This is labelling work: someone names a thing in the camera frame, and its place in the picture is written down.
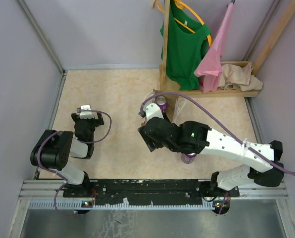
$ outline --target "purple can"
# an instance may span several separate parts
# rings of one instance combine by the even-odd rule
[[[167,110],[167,100],[164,96],[158,96],[155,99],[155,103],[159,106],[163,113]]]
[[[181,160],[186,164],[191,164],[195,160],[196,156],[197,154],[195,153],[189,155],[181,154]]]

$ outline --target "yellow hanger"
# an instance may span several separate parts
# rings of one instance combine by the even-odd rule
[[[199,20],[199,22],[201,23],[201,25],[204,25],[205,24],[203,22],[203,20],[200,18],[200,16],[194,10],[192,10],[188,5],[186,5],[185,3],[181,2],[181,0],[173,0],[173,1],[175,2],[175,5],[179,9],[187,8],[192,14],[195,15],[195,17]],[[161,11],[162,13],[165,13],[160,0],[154,0],[152,8],[155,7],[156,2],[158,3],[158,5],[157,5],[158,10]],[[183,27],[187,28],[190,32],[195,33],[194,30],[192,30],[190,27],[188,27],[185,24],[183,24],[181,21],[177,20],[176,18],[174,18],[174,20],[177,23],[179,23],[180,25],[182,25]],[[207,36],[207,39],[208,39],[209,46],[211,46],[212,45],[212,39],[211,39],[211,35],[210,34]]]

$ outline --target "green shirt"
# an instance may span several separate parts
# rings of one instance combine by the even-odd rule
[[[207,52],[208,40],[205,38],[210,30],[177,8],[174,1],[170,4],[166,74],[181,86],[180,90],[197,90],[199,81],[194,72]],[[187,24],[195,33],[175,22],[174,18]]]

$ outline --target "pink garment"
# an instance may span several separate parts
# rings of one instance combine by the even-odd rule
[[[199,79],[199,89],[204,93],[216,91],[218,88],[219,80],[222,74],[220,57],[222,57],[233,6],[233,3],[229,3],[226,15],[223,18],[219,31],[211,47],[194,72],[197,77],[202,76]]]

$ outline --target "beige table surface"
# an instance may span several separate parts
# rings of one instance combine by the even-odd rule
[[[192,164],[166,148],[149,152],[137,129],[143,122],[138,115],[141,103],[153,88],[158,88],[158,69],[69,71],[53,126],[54,130],[74,131],[71,113],[90,104],[112,117],[108,137],[95,144],[90,160],[70,158],[90,178],[114,179],[209,179],[215,171],[239,165],[218,156],[198,155]],[[240,139],[255,142],[244,98],[199,98],[201,105],[217,117]],[[95,131],[95,139],[107,131],[109,120]],[[194,120],[223,132],[206,114],[189,101],[177,118],[182,123]],[[41,171],[40,178],[54,178]]]

